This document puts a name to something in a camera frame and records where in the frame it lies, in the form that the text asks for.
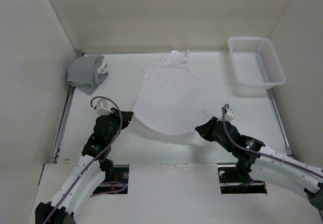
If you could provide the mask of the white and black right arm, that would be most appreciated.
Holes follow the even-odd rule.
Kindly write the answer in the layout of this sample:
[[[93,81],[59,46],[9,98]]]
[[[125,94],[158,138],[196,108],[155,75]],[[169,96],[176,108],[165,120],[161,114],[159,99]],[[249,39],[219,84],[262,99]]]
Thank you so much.
[[[215,117],[195,130],[203,139],[217,142],[237,158],[234,168],[237,180],[271,183],[322,210],[322,169],[283,155],[255,138],[240,134],[230,122]]]

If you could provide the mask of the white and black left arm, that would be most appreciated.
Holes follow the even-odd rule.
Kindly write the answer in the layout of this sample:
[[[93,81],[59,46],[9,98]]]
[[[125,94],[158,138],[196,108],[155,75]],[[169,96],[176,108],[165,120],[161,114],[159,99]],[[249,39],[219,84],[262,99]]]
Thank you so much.
[[[121,130],[129,126],[131,111],[111,108],[99,116],[70,176],[47,203],[35,209],[35,223],[76,223],[86,202],[101,183],[113,178],[113,161],[107,158]]]

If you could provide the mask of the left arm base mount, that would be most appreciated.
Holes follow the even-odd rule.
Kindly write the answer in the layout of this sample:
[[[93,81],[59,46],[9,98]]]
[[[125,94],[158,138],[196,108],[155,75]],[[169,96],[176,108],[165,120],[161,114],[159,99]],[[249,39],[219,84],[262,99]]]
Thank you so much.
[[[112,173],[106,176],[92,196],[101,194],[127,194],[129,180],[129,165],[114,165]]]

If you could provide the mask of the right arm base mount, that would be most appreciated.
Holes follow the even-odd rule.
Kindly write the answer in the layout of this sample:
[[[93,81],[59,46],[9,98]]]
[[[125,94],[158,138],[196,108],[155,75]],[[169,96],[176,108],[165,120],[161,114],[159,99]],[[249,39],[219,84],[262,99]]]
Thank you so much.
[[[218,174],[222,194],[267,194],[264,181],[239,177],[235,164],[219,164]]]

